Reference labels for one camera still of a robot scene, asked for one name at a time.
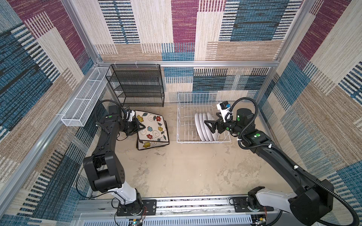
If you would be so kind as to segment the floral square plate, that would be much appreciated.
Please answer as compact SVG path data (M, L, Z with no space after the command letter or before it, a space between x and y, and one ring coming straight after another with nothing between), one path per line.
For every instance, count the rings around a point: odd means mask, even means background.
M141 141L169 142L167 124L162 115L150 112L135 111L135 116L146 126L138 132Z
M137 141L137 149L138 150L145 150L145 149L151 149L156 147L164 147L169 145L169 142L155 142L155 141Z

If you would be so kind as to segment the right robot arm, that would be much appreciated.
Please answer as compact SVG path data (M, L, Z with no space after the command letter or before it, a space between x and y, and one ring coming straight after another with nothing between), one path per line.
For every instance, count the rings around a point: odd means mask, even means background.
M300 167L279 149L264 132L255 128L256 113L247 108L237 111L233 120L230 108L221 109L218 119L207 118L202 122L206 131L228 131L237 138L240 148L250 150L265 160L289 184L293 192L284 194L258 186L248 192L246 201L251 211L273 207L293 214L302 224L311 226L332 211L334 188L328 180L319 180Z

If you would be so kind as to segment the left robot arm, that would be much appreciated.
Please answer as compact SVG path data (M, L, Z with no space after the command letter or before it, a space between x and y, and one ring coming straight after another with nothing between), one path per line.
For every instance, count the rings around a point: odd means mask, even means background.
M96 120L101 128L97 146L90 157L84 158L83 166L94 192L112 194L124 212L138 215L143 211L141 195L125 179L124 168L116 155L119 133L126 136L142 129L135 111L117 105L109 107L109 114Z

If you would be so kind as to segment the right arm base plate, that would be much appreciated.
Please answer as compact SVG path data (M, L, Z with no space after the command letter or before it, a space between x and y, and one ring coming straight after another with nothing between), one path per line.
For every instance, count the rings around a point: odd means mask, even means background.
M234 207L235 212L272 212L273 207L262 206L260 203L248 196L238 196L229 199L229 204Z

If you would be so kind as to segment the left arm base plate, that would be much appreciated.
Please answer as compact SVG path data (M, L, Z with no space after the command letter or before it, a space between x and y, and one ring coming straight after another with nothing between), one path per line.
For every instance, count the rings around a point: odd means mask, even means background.
M116 216L118 217L140 217L144 213L146 216L154 216L156 214L157 200L156 199L146 199L142 200L143 208L142 211L131 211L130 209L118 204Z

